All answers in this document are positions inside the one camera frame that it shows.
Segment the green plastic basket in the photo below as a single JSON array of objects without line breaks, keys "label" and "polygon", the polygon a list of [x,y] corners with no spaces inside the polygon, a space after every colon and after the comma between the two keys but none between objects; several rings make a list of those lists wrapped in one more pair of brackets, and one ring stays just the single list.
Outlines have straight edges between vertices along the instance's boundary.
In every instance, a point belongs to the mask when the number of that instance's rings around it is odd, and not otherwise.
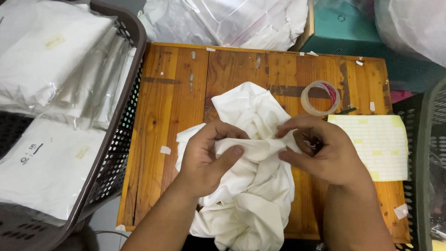
[{"label": "green plastic basket", "polygon": [[406,125],[409,143],[409,179],[403,181],[408,205],[411,245],[402,251],[432,251],[430,236],[429,151],[431,137],[446,136],[446,78],[425,93],[393,104]]}]

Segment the brown plastic basket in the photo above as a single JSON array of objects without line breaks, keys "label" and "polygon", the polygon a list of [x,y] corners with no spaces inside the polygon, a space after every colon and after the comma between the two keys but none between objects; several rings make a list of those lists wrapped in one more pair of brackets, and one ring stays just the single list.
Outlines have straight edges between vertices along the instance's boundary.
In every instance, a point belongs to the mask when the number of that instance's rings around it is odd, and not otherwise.
[{"label": "brown plastic basket", "polygon": [[[23,213],[20,207],[11,209],[10,205],[0,205],[0,251],[52,250],[62,243],[85,217],[121,193],[147,36],[138,18],[126,9],[96,0],[91,1],[91,9],[106,16],[117,16],[120,32],[136,47],[109,130],[65,225],[55,227],[32,219]],[[0,121],[1,158],[32,119],[13,113],[0,113]]]}]

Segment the hand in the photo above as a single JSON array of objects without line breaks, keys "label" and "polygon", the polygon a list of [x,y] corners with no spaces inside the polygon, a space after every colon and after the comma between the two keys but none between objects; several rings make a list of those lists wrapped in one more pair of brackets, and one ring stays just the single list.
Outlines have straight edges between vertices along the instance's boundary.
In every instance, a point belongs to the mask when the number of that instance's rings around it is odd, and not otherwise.
[{"label": "hand", "polygon": [[243,130],[219,119],[208,123],[189,139],[180,173],[175,179],[188,195],[200,198],[213,193],[222,176],[243,155],[244,148],[237,145],[216,159],[214,143],[223,138],[249,139]]},{"label": "hand", "polygon": [[[299,115],[278,126],[276,137],[282,138],[293,129],[298,129],[293,136],[302,154],[288,148],[279,154],[281,160],[335,185],[372,180],[350,138],[339,126],[311,115]],[[304,141],[314,137],[323,143],[319,152]]]}]

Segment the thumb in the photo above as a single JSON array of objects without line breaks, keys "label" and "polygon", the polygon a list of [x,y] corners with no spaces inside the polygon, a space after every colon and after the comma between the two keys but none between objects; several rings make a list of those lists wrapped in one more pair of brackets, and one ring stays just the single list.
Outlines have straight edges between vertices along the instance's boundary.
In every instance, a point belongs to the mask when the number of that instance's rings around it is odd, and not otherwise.
[{"label": "thumb", "polygon": [[319,168],[319,163],[316,159],[310,157],[304,152],[302,152],[302,154],[296,153],[288,147],[286,151],[279,153],[279,159],[315,176],[319,176],[321,171]]},{"label": "thumb", "polygon": [[242,157],[245,149],[237,145],[227,149],[210,166],[216,178],[221,179],[223,175]]}]

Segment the wooden tabletop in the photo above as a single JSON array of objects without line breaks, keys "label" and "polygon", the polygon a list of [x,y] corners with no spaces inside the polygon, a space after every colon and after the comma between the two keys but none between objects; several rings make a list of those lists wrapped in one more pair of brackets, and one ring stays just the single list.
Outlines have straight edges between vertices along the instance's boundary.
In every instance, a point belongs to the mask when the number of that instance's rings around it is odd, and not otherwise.
[{"label": "wooden tabletop", "polygon": [[[328,81],[339,90],[342,100],[337,112],[356,107],[351,115],[392,114],[383,59],[211,48],[216,51],[205,46],[147,45],[117,219],[117,226],[124,225],[127,231],[138,225],[176,177],[177,133],[217,118],[211,98],[243,82],[270,90],[291,116],[306,113],[300,95],[315,80]],[[319,92],[310,92],[310,102],[319,110],[330,107],[328,95]],[[160,153],[161,146],[170,147],[172,153]],[[327,184],[297,168],[292,172],[296,188],[285,237],[319,239],[316,219],[323,211]],[[398,220],[393,211],[405,203],[402,181],[375,182],[375,186],[393,241],[409,243],[408,219]]]}]

